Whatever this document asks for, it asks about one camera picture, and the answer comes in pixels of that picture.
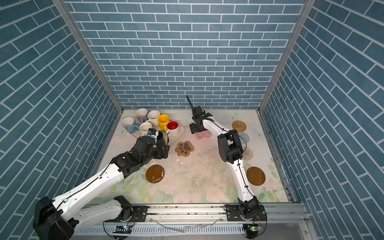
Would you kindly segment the pink flower coaster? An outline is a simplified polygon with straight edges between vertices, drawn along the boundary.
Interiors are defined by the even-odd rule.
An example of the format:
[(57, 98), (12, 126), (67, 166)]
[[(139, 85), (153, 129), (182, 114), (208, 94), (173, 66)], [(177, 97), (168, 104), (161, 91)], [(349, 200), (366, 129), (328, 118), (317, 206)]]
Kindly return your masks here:
[(212, 137), (212, 133), (209, 131), (209, 130), (206, 130), (206, 131), (203, 131), (203, 132), (198, 132), (198, 133), (195, 133), (195, 137), (197, 140), (202, 140), (204, 138), (211, 138)]

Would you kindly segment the brown round coaster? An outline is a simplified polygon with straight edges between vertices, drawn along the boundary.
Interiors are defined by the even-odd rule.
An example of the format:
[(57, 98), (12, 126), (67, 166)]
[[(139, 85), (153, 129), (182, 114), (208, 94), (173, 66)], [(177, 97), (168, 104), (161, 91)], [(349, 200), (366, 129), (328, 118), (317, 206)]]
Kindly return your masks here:
[(261, 186), (266, 181), (265, 173), (258, 167), (251, 167), (247, 170), (247, 179), (254, 186)]
[(161, 165), (153, 165), (146, 172), (146, 180), (151, 184), (159, 183), (165, 176), (165, 169)]

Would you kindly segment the brown paw coaster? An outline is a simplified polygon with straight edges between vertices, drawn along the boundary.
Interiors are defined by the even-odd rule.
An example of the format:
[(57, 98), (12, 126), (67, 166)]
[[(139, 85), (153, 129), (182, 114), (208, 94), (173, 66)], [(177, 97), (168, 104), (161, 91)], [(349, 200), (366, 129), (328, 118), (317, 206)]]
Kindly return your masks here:
[(175, 152), (179, 157), (188, 157), (194, 150), (195, 147), (190, 141), (179, 142), (175, 148)]

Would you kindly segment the woven rattan coaster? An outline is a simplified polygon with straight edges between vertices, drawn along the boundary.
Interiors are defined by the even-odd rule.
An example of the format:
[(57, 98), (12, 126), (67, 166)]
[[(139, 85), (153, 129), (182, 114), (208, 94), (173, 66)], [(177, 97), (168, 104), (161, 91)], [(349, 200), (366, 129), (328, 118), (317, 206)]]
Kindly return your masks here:
[(232, 127), (238, 132), (244, 132), (247, 129), (247, 125), (243, 121), (234, 121)]

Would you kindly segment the blue woven round coaster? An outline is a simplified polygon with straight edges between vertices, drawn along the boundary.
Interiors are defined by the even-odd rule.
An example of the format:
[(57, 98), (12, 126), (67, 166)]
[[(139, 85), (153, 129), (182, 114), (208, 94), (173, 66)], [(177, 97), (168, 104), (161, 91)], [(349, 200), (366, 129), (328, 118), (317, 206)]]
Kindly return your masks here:
[(242, 145), (245, 145), (250, 141), (249, 135), (245, 132), (238, 132), (238, 134)]

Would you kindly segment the multicolour stitched round coaster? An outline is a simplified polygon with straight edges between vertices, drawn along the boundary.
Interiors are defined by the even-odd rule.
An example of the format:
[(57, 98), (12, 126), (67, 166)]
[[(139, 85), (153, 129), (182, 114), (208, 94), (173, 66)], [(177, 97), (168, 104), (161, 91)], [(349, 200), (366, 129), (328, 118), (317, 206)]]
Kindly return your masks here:
[(253, 158), (253, 152), (250, 148), (246, 148), (244, 151), (243, 151), (243, 161), (249, 161)]

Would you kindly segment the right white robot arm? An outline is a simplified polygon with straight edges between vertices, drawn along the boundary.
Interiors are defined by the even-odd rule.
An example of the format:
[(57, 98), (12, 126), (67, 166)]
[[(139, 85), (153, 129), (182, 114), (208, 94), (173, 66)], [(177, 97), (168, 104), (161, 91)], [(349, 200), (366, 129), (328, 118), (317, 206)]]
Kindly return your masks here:
[(239, 133), (219, 124), (213, 115), (207, 113), (200, 106), (193, 106), (189, 97), (186, 97), (192, 109), (193, 123), (190, 124), (192, 134), (210, 131), (217, 136), (219, 155), (231, 170), (238, 192), (239, 212), (243, 219), (253, 218), (259, 210), (260, 203), (253, 193), (246, 177), (243, 161), (243, 145)]

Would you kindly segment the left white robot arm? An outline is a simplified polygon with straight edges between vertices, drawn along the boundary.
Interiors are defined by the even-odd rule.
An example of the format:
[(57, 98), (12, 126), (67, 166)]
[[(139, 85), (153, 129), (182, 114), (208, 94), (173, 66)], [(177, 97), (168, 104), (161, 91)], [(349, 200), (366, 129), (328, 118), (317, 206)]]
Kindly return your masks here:
[(38, 237), (41, 240), (68, 240), (73, 234), (101, 222), (131, 221), (135, 216), (134, 210), (124, 196), (94, 207), (84, 206), (151, 160), (166, 159), (169, 148), (157, 137), (141, 136), (131, 150), (112, 158), (105, 168), (72, 190), (53, 199), (40, 199), (36, 203), (33, 220)]

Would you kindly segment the plain white mug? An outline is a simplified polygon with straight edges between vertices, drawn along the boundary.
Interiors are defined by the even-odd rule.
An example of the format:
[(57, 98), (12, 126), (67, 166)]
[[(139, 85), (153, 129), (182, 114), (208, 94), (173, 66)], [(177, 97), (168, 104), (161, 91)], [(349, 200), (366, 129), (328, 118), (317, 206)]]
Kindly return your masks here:
[(144, 123), (140, 124), (139, 130), (141, 132), (141, 135), (146, 136), (148, 134), (149, 129), (151, 129), (152, 127), (153, 126), (152, 126), (151, 122), (144, 122)]

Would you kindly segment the white mug red inside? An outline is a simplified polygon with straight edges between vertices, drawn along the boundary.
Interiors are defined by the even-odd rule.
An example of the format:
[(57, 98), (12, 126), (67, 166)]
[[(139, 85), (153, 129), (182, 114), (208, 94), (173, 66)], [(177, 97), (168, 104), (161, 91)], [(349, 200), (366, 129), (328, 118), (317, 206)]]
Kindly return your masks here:
[(169, 137), (176, 137), (180, 133), (180, 124), (177, 121), (170, 121), (167, 123), (167, 135)]

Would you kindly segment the yellow mug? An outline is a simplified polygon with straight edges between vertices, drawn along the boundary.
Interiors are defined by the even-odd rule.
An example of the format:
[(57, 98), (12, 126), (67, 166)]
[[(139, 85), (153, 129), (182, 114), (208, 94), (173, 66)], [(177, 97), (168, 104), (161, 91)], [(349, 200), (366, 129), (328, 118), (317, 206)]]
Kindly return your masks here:
[(166, 114), (162, 114), (157, 118), (157, 120), (160, 129), (166, 132), (168, 130), (167, 124), (170, 122), (170, 117)]

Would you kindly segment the white speckled mug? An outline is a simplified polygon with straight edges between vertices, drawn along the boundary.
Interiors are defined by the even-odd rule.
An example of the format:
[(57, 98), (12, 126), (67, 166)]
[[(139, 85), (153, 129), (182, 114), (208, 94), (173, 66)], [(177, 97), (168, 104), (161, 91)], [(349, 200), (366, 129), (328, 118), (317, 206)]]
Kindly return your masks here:
[(152, 126), (159, 126), (158, 117), (161, 113), (157, 110), (152, 110), (148, 113), (148, 122), (152, 124)]

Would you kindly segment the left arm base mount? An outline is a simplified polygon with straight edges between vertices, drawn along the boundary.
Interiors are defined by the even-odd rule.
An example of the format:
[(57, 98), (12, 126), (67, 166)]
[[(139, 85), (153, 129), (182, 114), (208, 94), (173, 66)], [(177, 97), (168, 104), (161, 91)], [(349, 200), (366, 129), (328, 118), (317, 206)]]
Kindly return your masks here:
[(124, 207), (121, 213), (115, 218), (117, 222), (145, 222), (148, 206)]

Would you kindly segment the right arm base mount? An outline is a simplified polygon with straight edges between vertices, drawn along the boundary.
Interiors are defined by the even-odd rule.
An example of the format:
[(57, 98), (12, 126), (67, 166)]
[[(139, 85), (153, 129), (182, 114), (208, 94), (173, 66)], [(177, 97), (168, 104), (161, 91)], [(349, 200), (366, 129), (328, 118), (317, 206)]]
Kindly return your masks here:
[(240, 205), (224, 205), (227, 221), (240, 222), (240, 221), (266, 221), (267, 213), (263, 205), (258, 204), (256, 207), (247, 208)]

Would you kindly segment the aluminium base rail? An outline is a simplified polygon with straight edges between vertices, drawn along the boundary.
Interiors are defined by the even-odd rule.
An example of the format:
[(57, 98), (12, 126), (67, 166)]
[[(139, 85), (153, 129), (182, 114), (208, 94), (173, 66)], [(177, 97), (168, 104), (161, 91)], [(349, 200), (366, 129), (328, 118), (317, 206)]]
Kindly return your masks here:
[(277, 203), (263, 204), (267, 213), (266, 221), (227, 221), (225, 204), (153, 204), (147, 205), (148, 213), (145, 222), (117, 222), (115, 218), (120, 214), (120, 207), (117, 203), (109, 202), (98, 206), (82, 209), (75, 214), (74, 220), (80, 223), (78, 230), (100, 225), (102, 223), (114, 224), (118, 226), (128, 225), (137, 226), (144, 224), (187, 224), (187, 225), (214, 225), (216, 223), (254, 223), (254, 224), (274, 224), (274, 223), (308, 223), (310, 221), (302, 204)]

